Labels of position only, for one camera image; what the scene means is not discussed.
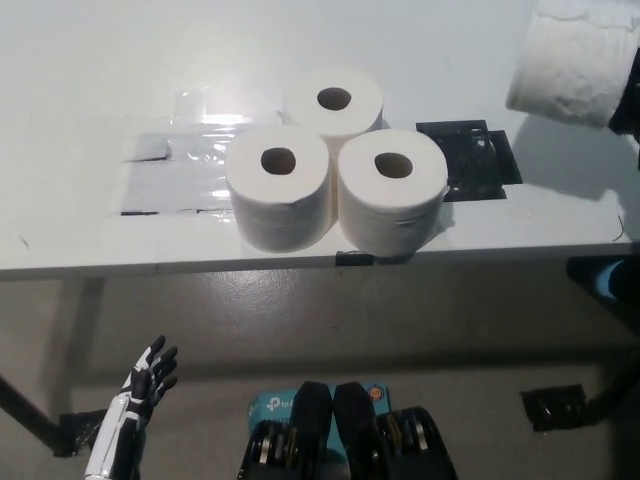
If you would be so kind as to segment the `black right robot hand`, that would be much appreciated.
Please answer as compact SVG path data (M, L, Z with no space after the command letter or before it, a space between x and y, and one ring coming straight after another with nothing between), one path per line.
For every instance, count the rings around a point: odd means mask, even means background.
M616 135L631 135L636 141L639 141L639 84L640 49L637 49L620 102L608 123L608 128Z

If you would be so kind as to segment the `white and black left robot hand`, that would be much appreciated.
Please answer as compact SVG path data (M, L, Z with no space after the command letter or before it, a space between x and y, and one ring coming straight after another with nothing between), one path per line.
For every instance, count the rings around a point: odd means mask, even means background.
M165 349L161 335L131 368L102 420L84 477L132 480L140 477L146 428L165 393L177 383L177 349Z

